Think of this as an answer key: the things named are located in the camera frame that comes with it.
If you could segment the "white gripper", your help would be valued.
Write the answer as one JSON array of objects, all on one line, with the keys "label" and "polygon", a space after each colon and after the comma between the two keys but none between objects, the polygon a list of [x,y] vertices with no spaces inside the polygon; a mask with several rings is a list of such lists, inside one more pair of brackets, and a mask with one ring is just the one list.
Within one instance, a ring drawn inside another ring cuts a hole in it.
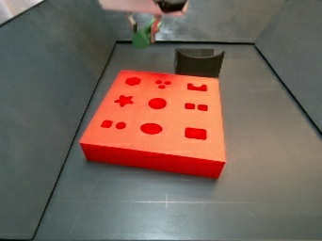
[{"label": "white gripper", "polygon": [[162,15],[184,15],[189,8],[189,0],[98,0],[98,2],[105,9],[130,12],[127,20],[133,33],[138,32],[138,22],[131,12],[158,14],[154,15],[152,25],[152,43],[156,43]]}]

